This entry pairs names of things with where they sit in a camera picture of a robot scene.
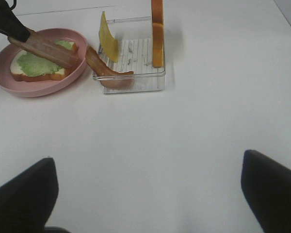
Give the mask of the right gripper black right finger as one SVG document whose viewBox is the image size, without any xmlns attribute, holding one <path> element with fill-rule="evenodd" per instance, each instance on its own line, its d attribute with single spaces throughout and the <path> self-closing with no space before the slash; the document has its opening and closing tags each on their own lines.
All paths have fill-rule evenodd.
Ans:
<svg viewBox="0 0 291 233">
<path fill-rule="evenodd" d="M 291 233 L 290 169 L 256 150 L 246 150 L 241 189 L 265 233 Z"/>
</svg>

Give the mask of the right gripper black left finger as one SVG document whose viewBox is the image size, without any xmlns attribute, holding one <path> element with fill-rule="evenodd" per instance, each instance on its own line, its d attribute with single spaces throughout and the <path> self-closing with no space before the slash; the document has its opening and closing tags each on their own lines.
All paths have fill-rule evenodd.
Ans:
<svg viewBox="0 0 291 233">
<path fill-rule="evenodd" d="M 59 185 L 53 158 L 43 158 L 0 187 L 0 233 L 41 233 Z"/>
</svg>

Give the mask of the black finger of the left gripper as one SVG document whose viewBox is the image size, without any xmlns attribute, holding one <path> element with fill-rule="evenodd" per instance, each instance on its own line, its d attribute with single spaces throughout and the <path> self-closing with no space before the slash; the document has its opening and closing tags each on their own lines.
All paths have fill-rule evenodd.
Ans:
<svg viewBox="0 0 291 233">
<path fill-rule="evenodd" d="M 18 41 L 26 42 L 31 34 L 14 15 L 13 10 L 16 5 L 17 0 L 13 0 L 11 6 L 7 1 L 0 0 L 0 33 Z"/>
</svg>

